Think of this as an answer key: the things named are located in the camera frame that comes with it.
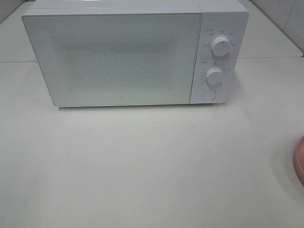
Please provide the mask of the lower white control knob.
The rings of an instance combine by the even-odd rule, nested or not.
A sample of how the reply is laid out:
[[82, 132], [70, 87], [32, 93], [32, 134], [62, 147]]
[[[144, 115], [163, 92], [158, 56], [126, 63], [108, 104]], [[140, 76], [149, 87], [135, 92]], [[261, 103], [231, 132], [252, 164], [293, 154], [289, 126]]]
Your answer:
[[217, 85], [222, 82], [224, 73], [219, 67], [211, 67], [206, 71], [205, 76], [208, 84]]

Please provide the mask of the round door release button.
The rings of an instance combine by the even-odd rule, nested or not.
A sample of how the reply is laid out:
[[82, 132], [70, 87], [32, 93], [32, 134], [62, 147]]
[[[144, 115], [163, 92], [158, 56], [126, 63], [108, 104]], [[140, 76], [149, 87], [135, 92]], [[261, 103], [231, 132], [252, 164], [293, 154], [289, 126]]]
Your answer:
[[214, 89], [207, 89], [202, 92], [202, 99], [212, 101], [216, 97], [216, 91]]

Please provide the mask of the white microwave door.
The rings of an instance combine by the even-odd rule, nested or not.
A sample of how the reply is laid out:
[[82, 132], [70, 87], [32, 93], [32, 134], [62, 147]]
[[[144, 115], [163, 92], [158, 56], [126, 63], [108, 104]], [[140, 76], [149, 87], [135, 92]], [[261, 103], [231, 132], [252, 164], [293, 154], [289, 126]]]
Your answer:
[[24, 16], [57, 107], [187, 104], [201, 15]]

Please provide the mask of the pink round plate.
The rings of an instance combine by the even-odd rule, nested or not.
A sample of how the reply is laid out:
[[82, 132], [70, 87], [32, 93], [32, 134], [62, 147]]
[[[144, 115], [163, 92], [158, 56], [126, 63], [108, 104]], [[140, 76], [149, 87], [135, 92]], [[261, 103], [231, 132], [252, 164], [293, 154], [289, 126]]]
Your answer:
[[297, 143], [296, 150], [294, 152], [294, 169], [301, 185], [304, 186], [304, 137], [303, 136]]

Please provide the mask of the upper white control knob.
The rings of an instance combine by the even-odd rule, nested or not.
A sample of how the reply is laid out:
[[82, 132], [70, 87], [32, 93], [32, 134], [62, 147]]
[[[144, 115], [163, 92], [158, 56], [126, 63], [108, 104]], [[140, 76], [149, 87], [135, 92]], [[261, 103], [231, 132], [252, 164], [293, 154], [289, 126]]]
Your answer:
[[223, 57], [231, 50], [231, 40], [226, 35], [218, 35], [211, 41], [212, 53], [217, 57]]

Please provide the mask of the white microwave oven body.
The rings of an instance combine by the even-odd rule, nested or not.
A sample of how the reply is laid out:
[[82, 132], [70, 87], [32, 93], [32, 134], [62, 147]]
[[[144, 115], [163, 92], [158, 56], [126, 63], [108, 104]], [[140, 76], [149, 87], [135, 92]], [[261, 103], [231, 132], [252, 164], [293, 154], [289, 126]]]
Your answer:
[[[201, 22], [190, 101], [185, 105], [224, 103], [249, 17], [246, 8], [237, 0], [37, 0], [22, 19], [24, 16], [193, 13], [201, 15]], [[218, 35], [226, 35], [231, 40], [231, 50], [223, 57], [215, 56], [211, 50], [211, 41]], [[222, 69], [224, 78], [220, 84], [207, 83], [205, 73], [211, 67]], [[202, 99], [202, 92], [207, 89], [216, 91], [214, 100]]]

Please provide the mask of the white control knob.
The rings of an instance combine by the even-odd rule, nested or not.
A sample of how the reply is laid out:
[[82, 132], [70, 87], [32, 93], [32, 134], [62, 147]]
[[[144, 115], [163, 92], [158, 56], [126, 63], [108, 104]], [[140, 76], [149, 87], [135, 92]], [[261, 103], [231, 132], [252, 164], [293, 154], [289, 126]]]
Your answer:
[[205, 76], [208, 84], [217, 85], [222, 82], [224, 73], [219, 67], [211, 67], [206, 71]]
[[212, 53], [217, 57], [223, 57], [231, 50], [231, 40], [226, 35], [218, 35], [211, 41]]

